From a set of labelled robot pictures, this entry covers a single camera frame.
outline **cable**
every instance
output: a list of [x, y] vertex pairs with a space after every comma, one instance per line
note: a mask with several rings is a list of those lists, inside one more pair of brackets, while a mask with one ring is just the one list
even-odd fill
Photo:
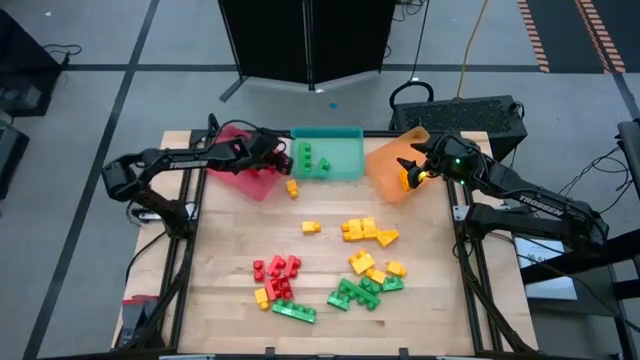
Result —
[[61, 45], [61, 44], [47, 44], [44, 45], [42, 47], [43, 49], [47, 49], [47, 48], [63, 48], [63, 49], [76, 49], [75, 51], [63, 51], [63, 50], [58, 50], [58, 49], [54, 49], [51, 51], [47, 51], [49, 54], [53, 54], [53, 53], [60, 53], [60, 54], [65, 54], [65, 55], [69, 55], [69, 56], [75, 56], [78, 55], [82, 52], [82, 46], [78, 45], [78, 44], [71, 44], [71, 45]]
[[618, 197], [613, 201], [613, 203], [611, 203], [611, 205], [607, 206], [606, 209], [599, 211], [600, 215], [604, 214], [605, 212], [609, 211], [612, 207], [614, 207], [618, 203], [618, 201], [620, 201], [620, 199], [622, 198], [622, 195], [624, 195], [624, 193], [629, 189], [629, 187], [631, 187], [632, 183], [633, 183], [633, 180], [627, 181], [626, 182], [627, 187], [625, 187], [624, 190], [622, 190], [620, 195], [618, 195]]
[[422, 37], [424, 36], [424, 28], [427, 23], [427, 14], [429, 13], [429, 5], [431, 4], [431, 0], [426, 0], [427, 6], [424, 8], [424, 17], [422, 18], [422, 29], [420, 30], [420, 39], [418, 40], [418, 49], [416, 50], [416, 59], [413, 62], [413, 70], [411, 71], [411, 76], [409, 76], [409, 81], [413, 79], [413, 75], [416, 73], [416, 68], [418, 67], [418, 57], [420, 56], [420, 48], [422, 47]]
[[[513, 241], [513, 239], [511, 239], [510, 237], [508, 237], [508, 236], [506, 236], [506, 235], [499, 234], [499, 233], [493, 233], [493, 232], [492, 232], [492, 233], [490, 233], [490, 234], [492, 234], [492, 235], [496, 235], [496, 236], [497, 236], [497, 237], [499, 237], [499, 238], [502, 238], [502, 239], [507, 240], [508, 242], [510, 242], [510, 243], [512, 243], [512, 244], [515, 244], [515, 242]], [[568, 278], [572, 279], [573, 281], [575, 281], [575, 282], [579, 283], [580, 285], [584, 286], [584, 288], [585, 288], [585, 289], [586, 289], [586, 290], [591, 294], [591, 296], [593, 296], [593, 298], [594, 298], [594, 299], [596, 299], [596, 301], [598, 301], [598, 302], [600, 303], [600, 305], [602, 305], [605, 309], [607, 309], [609, 312], [611, 312], [611, 314], [613, 314], [613, 316], [614, 316], [616, 319], [621, 320], [622, 322], [624, 322], [624, 323], [625, 323], [625, 325], [627, 325], [627, 326], [628, 326], [628, 327], [630, 327], [631, 329], [635, 330], [636, 332], [639, 332], [639, 333], [640, 333], [640, 327], [639, 327], [638, 325], [636, 325], [636, 324], [632, 323], [631, 321], [629, 321], [629, 320], [625, 319], [625, 318], [624, 318], [624, 317], [622, 317], [620, 314], [618, 314], [618, 312], [616, 312], [616, 311], [615, 311], [611, 306], [609, 306], [609, 305], [608, 305], [604, 300], [602, 300], [602, 299], [601, 299], [601, 298], [596, 294], [596, 292], [595, 292], [595, 291], [593, 291], [593, 289], [592, 289], [589, 285], [587, 285], [587, 283], [585, 283], [584, 281], [582, 281], [582, 279], [579, 279], [578, 277], [573, 276], [573, 275], [569, 275], [569, 274], [567, 274], [567, 273], [565, 273], [565, 272], [563, 272], [563, 271], [560, 271], [560, 270], [558, 270], [558, 269], [554, 268], [553, 266], [549, 266], [549, 265], [547, 265], [547, 264], [545, 264], [545, 263], [543, 263], [543, 262], [541, 262], [541, 261], [538, 261], [538, 260], [536, 260], [536, 259], [532, 259], [532, 258], [530, 258], [530, 257], [528, 257], [528, 256], [524, 256], [524, 255], [521, 255], [521, 254], [518, 254], [518, 253], [516, 253], [516, 256], [518, 256], [518, 257], [520, 257], [520, 258], [523, 258], [523, 259], [527, 259], [527, 260], [531, 261], [532, 263], [534, 263], [534, 264], [538, 264], [538, 265], [542, 266], [543, 268], [545, 268], [545, 269], [547, 269], [547, 270], [549, 270], [549, 271], [551, 271], [551, 272], [554, 272], [554, 273], [556, 273], [556, 274], [558, 274], [558, 275], [560, 275], [560, 276], [566, 276], [566, 277], [568, 277]]]
[[124, 278], [125, 287], [127, 286], [127, 282], [129, 281], [129, 273], [131, 272], [131, 267], [133, 267], [133, 263], [136, 262], [136, 260], [140, 257], [140, 255], [142, 255], [143, 252], [145, 252], [148, 248], [150, 248], [158, 240], [162, 239], [162, 237], [164, 235], [166, 235], [166, 233], [167, 233], [166, 231], [163, 231], [158, 236], [156, 236], [153, 240], [151, 240], [147, 245], [142, 247], [142, 249], [140, 249], [140, 251], [138, 251], [135, 255], [133, 255], [133, 258], [131, 258], [131, 261], [129, 261], [129, 265], [127, 266], [127, 273], [126, 273], [125, 278]]
[[478, 27], [480, 26], [480, 22], [482, 21], [482, 16], [484, 15], [484, 10], [487, 8], [487, 4], [489, 0], [484, 0], [484, 4], [482, 4], [482, 10], [480, 10], [480, 16], [478, 16], [478, 20], [476, 21], [476, 26], [473, 27], [473, 31], [471, 32], [471, 37], [469, 38], [469, 42], [467, 43], [467, 49], [464, 52], [464, 60], [462, 61], [462, 69], [460, 71], [460, 82], [458, 82], [458, 91], [456, 92], [456, 99], [460, 102], [460, 91], [462, 90], [462, 79], [464, 78], [464, 71], [467, 67], [467, 58], [469, 57], [469, 50], [471, 49], [471, 43], [473, 43], [473, 39], [476, 36], [476, 31], [478, 31]]

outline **electronic equipment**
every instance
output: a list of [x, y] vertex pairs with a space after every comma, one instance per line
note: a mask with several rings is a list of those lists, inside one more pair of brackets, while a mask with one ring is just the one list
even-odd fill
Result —
[[28, 143], [28, 136], [0, 120], [0, 199], [7, 196], [11, 178]]
[[511, 96], [395, 104], [390, 127], [408, 131], [422, 126], [429, 132], [486, 131], [494, 158], [504, 159], [527, 131]]

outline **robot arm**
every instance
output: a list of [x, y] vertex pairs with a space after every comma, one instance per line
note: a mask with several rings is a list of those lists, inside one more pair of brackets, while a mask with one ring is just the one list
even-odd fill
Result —
[[473, 204], [465, 218], [465, 229], [471, 237], [481, 239], [488, 232], [501, 229], [559, 239], [581, 252], [597, 251], [606, 240], [608, 225], [587, 203], [522, 180], [515, 171], [483, 154], [471, 140], [442, 134], [412, 147], [427, 157], [421, 166], [398, 159], [408, 172], [412, 188], [427, 177], [443, 176], [488, 196], [517, 200], [558, 219], [540, 219], [518, 210], [501, 211]]
[[[238, 174], [249, 169], [271, 168], [291, 173], [293, 160], [281, 149], [282, 141], [266, 129], [255, 131], [251, 139], [237, 137], [216, 142], [204, 149], [147, 149], [127, 154], [102, 169], [102, 179], [110, 198], [133, 201], [162, 218], [170, 236], [187, 237], [193, 231], [184, 204], [167, 200], [149, 186], [163, 171], [212, 169]], [[134, 167], [141, 171], [136, 174]]]

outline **wooden tabletop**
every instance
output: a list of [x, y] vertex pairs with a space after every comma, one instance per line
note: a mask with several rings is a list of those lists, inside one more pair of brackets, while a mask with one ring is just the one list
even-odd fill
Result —
[[[185, 148], [189, 135], [166, 132], [161, 147]], [[490, 153], [486, 133], [463, 136]], [[365, 152], [391, 140], [365, 138]], [[181, 179], [181, 171], [165, 172], [152, 186], [173, 199]], [[273, 346], [277, 354], [393, 355], [401, 347], [412, 355], [473, 354], [460, 266], [451, 254], [455, 237], [444, 181], [433, 179], [399, 206], [384, 204], [366, 176], [351, 183], [298, 181], [300, 197], [295, 201], [284, 181], [256, 202], [207, 177], [179, 352], [264, 353]], [[494, 206], [501, 203], [479, 192], [474, 198]], [[399, 239], [387, 248], [376, 241], [344, 242], [341, 224], [359, 217], [375, 217], [378, 227], [398, 229]], [[322, 232], [302, 235], [304, 220], [321, 222]], [[162, 230], [159, 223], [143, 226], [136, 251]], [[136, 262], [125, 299], [159, 292], [168, 243], [161, 240]], [[382, 270], [389, 260], [404, 264], [405, 289], [380, 294], [375, 311], [352, 302], [351, 310], [343, 312], [327, 305], [327, 297], [342, 277], [358, 280], [347, 258], [361, 248]], [[488, 236], [484, 249], [497, 307], [522, 339], [537, 348], [513, 246]], [[262, 312], [256, 305], [253, 291], [260, 286], [254, 283], [252, 262], [263, 259], [268, 264], [276, 254], [302, 259], [292, 288], [296, 303], [317, 310], [314, 325]], [[486, 315], [476, 303], [484, 348], [491, 349]], [[172, 319], [173, 307], [165, 318], [165, 339]]]

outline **lego brick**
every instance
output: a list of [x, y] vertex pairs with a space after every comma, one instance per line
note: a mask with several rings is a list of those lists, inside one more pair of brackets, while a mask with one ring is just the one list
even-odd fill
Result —
[[388, 261], [387, 262], [387, 272], [397, 276], [405, 276], [407, 275], [407, 268], [399, 262]]
[[353, 271], [355, 271], [356, 274], [360, 275], [368, 268], [375, 265], [376, 262], [368, 252], [360, 250], [356, 254], [349, 257], [349, 264], [351, 264], [351, 267], [353, 267]]
[[288, 278], [294, 278], [298, 276], [298, 268], [300, 268], [302, 262], [297, 257], [290, 255], [287, 259], [287, 266], [284, 267], [284, 276]]
[[302, 170], [302, 172], [311, 172], [311, 144], [300, 142], [300, 144], [298, 144], [298, 154], [300, 170]]
[[411, 191], [411, 187], [409, 187], [409, 172], [405, 169], [400, 170], [400, 183], [402, 184], [402, 189], [404, 191]]
[[284, 259], [282, 259], [280, 255], [274, 256], [273, 260], [271, 260], [271, 265], [269, 265], [269, 268], [267, 269], [267, 274], [273, 277], [280, 276], [280, 269], [284, 269], [286, 264], [287, 263], [284, 262]]
[[311, 324], [316, 322], [315, 309], [308, 308], [304, 305], [296, 305], [292, 302], [285, 302], [282, 299], [278, 299], [275, 304], [273, 304], [271, 310], [274, 313], [286, 315]]
[[378, 243], [382, 245], [382, 247], [387, 247], [387, 245], [391, 244], [399, 235], [398, 230], [380, 230], [378, 231]]
[[364, 232], [364, 238], [373, 240], [378, 237], [378, 229], [376, 228], [375, 218], [362, 219], [362, 230]]
[[331, 163], [329, 162], [329, 160], [320, 158], [320, 161], [318, 161], [318, 164], [316, 164], [316, 176], [327, 176], [327, 174], [329, 173], [329, 169], [331, 169]]
[[360, 219], [351, 219], [342, 224], [342, 238], [344, 241], [357, 241], [364, 238], [362, 231], [362, 221]]
[[382, 290], [382, 286], [380, 286], [380, 284], [376, 284], [368, 277], [363, 277], [362, 280], [360, 280], [360, 287], [367, 290], [368, 293], [376, 296]]
[[358, 304], [366, 306], [369, 310], [374, 310], [380, 305], [380, 299], [377, 296], [372, 295], [347, 279], [340, 280], [338, 291], [347, 295], [350, 299], [356, 299]]
[[253, 280], [255, 282], [264, 281], [264, 261], [256, 260], [253, 262]]
[[289, 192], [289, 197], [292, 199], [298, 197], [298, 184], [295, 179], [287, 180], [287, 191]]
[[382, 291], [396, 291], [404, 289], [404, 283], [399, 276], [388, 277], [382, 284]]
[[269, 279], [265, 281], [264, 288], [267, 291], [267, 297], [270, 301], [275, 301], [276, 299], [293, 299], [293, 290], [287, 278]]
[[315, 234], [317, 232], [320, 232], [320, 230], [322, 230], [322, 225], [320, 225], [319, 222], [317, 221], [303, 221], [302, 222], [302, 233], [308, 235], [308, 234]]
[[380, 285], [384, 284], [384, 279], [387, 277], [387, 275], [385, 275], [382, 271], [374, 269], [372, 267], [367, 269], [366, 274], [369, 279], [377, 282]]
[[269, 296], [266, 289], [258, 289], [253, 292], [253, 295], [256, 297], [256, 304], [260, 305], [260, 310], [269, 309]]
[[327, 299], [327, 304], [337, 307], [338, 309], [348, 311], [351, 299], [347, 295], [340, 294], [339, 291], [333, 291]]

